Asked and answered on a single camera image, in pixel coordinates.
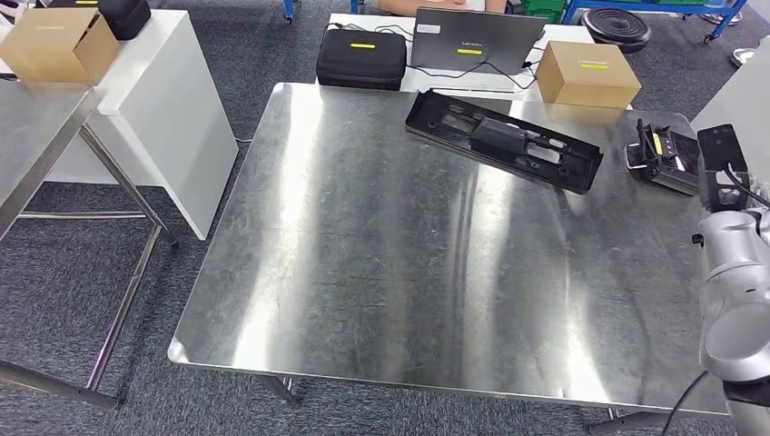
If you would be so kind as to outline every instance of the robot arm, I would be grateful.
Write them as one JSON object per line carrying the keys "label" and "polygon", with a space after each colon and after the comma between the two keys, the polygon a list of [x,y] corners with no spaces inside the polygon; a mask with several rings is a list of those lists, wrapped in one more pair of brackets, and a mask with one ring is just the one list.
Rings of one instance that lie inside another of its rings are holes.
{"label": "robot arm", "polygon": [[723,381],[738,436],[770,434],[770,211],[700,223],[705,283],[700,361]]}
{"label": "robot arm", "polygon": [[732,126],[699,132],[698,142],[701,199],[712,212],[693,237],[705,274],[700,361],[723,381],[738,436],[768,435],[770,209],[746,209],[747,169]]}

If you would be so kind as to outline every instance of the brown cardboard box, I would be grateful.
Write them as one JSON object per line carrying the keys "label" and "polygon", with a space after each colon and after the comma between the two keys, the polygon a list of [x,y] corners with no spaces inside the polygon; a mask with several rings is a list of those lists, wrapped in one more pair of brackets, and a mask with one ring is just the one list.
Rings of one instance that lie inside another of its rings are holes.
{"label": "brown cardboard box", "polygon": [[615,45],[551,41],[535,73],[546,103],[625,109],[642,87]]}
{"label": "brown cardboard box", "polygon": [[0,43],[0,59],[22,82],[98,84],[119,48],[96,8],[36,8]]}

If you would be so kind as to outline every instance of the gray carpet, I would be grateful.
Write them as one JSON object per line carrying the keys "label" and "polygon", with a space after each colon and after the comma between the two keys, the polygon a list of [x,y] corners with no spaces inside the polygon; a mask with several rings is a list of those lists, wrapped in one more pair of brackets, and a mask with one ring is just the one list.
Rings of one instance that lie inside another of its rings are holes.
{"label": "gray carpet", "polygon": [[[321,29],[329,13],[346,12],[348,2],[301,0],[291,26],[283,22],[278,0],[166,0],[165,6],[190,11],[233,131],[251,137],[274,83],[313,80]],[[683,23],[646,15],[653,40],[629,56],[645,87],[634,105],[695,116],[734,72],[727,61],[732,49],[770,33],[753,11],[747,8],[745,15],[743,24],[710,46],[700,43],[710,25],[696,17]],[[242,147],[231,184],[244,152]],[[595,408],[313,380],[297,382],[303,404],[292,408],[250,375],[172,365],[166,348],[207,243],[195,239],[162,190],[143,191],[180,241],[158,244],[105,375],[104,391],[123,397],[124,406],[101,411],[0,385],[0,434],[586,435],[586,424],[606,417]],[[131,205],[116,187],[47,183],[31,207]],[[0,356],[84,382],[149,230],[141,220],[17,223],[0,242]],[[726,420],[683,419],[670,434],[732,430]]]}

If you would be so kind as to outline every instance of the laptop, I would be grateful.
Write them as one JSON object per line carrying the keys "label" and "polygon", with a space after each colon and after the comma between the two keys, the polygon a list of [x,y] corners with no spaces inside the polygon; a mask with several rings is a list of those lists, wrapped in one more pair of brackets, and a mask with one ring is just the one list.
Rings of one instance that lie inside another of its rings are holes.
{"label": "laptop", "polygon": [[[418,8],[411,65],[464,72],[487,61],[518,74],[545,25],[535,16]],[[474,71],[497,73],[486,64]]]}

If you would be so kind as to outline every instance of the blue cart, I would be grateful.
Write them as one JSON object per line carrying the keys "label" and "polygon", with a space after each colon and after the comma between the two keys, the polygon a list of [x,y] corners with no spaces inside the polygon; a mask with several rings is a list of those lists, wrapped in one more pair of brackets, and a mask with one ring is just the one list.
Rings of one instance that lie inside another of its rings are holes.
{"label": "blue cart", "polygon": [[[296,1],[283,0],[283,18],[286,19],[286,24],[288,25],[294,19],[294,5],[292,3]],[[363,0],[350,0],[350,13],[357,14],[359,12],[359,5],[363,5]]]}
{"label": "blue cart", "polygon": [[581,8],[592,7],[615,7],[617,9],[624,9],[627,11],[656,11],[656,12],[669,12],[682,14],[683,19],[687,19],[692,14],[718,14],[721,15],[722,23],[720,23],[714,32],[706,35],[703,42],[708,44],[717,39],[722,32],[725,31],[727,25],[730,24],[730,20],[740,12],[748,0],[735,0],[730,5],[726,0],[714,0],[707,5],[659,5],[652,0],[641,0],[640,3],[618,2],[618,1],[604,1],[604,0],[570,0],[567,6],[567,11],[564,13],[564,18],[561,19],[561,24],[568,25],[572,22],[572,17],[575,12]]}

